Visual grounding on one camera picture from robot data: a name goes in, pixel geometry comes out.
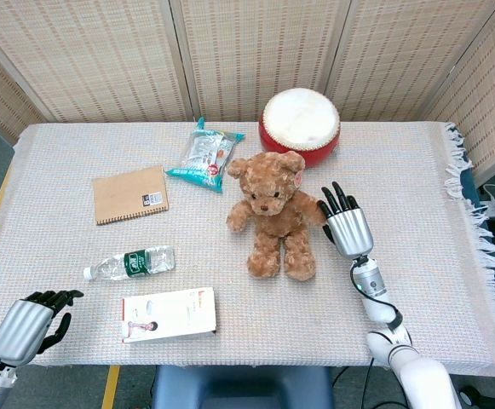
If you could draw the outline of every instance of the plastic snack bag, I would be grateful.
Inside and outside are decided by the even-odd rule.
[[[205,130],[202,117],[198,121],[197,128],[190,134],[190,141],[179,167],[167,170],[165,173],[222,193],[225,165],[236,143],[244,138],[244,134]]]

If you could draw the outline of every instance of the brown teddy bear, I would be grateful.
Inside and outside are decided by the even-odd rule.
[[[280,239],[287,275],[300,281],[315,275],[306,222],[321,227],[325,216],[316,199],[298,190],[304,167],[304,158],[293,151],[259,153],[228,166],[245,195],[230,211],[228,227],[238,232],[250,217],[256,220],[255,249],[247,261],[253,277],[273,277],[279,271]]]

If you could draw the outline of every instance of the robotic hand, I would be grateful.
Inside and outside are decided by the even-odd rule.
[[[71,314],[65,313],[54,333],[45,337],[54,317],[83,293],[73,291],[34,292],[16,301],[0,325],[0,407],[17,377],[15,368],[32,361],[36,354],[56,345],[66,335]]]
[[[414,409],[460,409],[446,368],[436,360],[423,358],[412,347],[410,334],[402,324],[402,314],[389,301],[377,262],[369,257],[374,242],[363,210],[335,181],[332,186],[337,201],[332,192],[323,187],[328,204],[323,200],[318,202],[327,222],[323,230],[338,252],[353,261],[349,278],[362,296],[368,317],[387,326],[368,333],[366,341],[371,354],[381,364],[391,367]]]

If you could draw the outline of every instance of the teddy bear arm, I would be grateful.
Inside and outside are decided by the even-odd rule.
[[[230,210],[227,225],[233,232],[239,232],[245,228],[251,216],[253,216],[253,209],[247,200],[242,200]]]
[[[316,198],[297,190],[292,197],[292,203],[295,206],[295,209],[302,213],[306,222],[318,227],[325,225],[325,215],[317,205]]]

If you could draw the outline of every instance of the white booklet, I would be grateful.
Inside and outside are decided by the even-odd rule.
[[[137,343],[216,331],[211,287],[122,299],[122,341]]]

